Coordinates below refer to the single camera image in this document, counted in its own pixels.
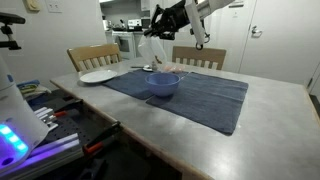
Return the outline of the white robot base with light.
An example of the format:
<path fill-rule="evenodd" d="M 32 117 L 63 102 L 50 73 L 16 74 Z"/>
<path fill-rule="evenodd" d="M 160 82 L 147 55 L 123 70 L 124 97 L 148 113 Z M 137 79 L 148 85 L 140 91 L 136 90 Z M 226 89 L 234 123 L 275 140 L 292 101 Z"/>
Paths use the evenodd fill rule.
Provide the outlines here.
<path fill-rule="evenodd" d="M 0 173 L 23 163 L 48 132 L 0 58 Z"/>

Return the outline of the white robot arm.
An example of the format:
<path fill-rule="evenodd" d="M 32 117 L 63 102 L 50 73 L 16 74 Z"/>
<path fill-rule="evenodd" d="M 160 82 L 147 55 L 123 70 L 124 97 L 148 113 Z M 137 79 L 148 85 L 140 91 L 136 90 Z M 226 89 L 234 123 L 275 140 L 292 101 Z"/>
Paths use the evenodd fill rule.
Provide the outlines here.
<path fill-rule="evenodd" d="M 168 8 L 156 5 L 151 19 L 151 26 L 144 32 L 145 37 L 159 37 L 164 40 L 174 40 L 175 33 L 181 28 L 191 25 L 190 34 L 195 36 L 197 50 L 210 41 L 206 32 L 204 19 L 214 11 L 222 9 L 235 0 L 180 0 Z"/>

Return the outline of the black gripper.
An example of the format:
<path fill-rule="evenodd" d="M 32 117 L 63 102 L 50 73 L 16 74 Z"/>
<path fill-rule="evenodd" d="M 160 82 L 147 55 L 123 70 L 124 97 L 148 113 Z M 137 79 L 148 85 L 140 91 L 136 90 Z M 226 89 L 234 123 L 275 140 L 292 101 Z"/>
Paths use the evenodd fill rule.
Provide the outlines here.
<path fill-rule="evenodd" d="M 190 23 L 185 10 L 186 0 L 180 0 L 169 8 L 156 5 L 151 28 L 144 31 L 146 37 L 158 36 L 164 40 L 175 40 L 175 33 Z"/>

